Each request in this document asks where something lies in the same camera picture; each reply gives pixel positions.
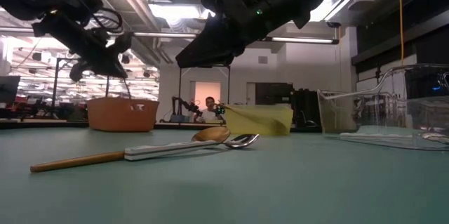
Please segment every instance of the clear plastic bin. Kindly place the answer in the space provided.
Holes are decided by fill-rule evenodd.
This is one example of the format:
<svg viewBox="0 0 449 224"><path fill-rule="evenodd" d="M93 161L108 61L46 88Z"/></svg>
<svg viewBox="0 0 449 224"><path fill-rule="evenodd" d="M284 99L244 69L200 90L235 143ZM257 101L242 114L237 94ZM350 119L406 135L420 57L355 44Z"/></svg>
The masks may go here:
<svg viewBox="0 0 449 224"><path fill-rule="evenodd" d="M449 150L449 65L390 69L370 90L318 91L329 138L414 150Z"/></svg>

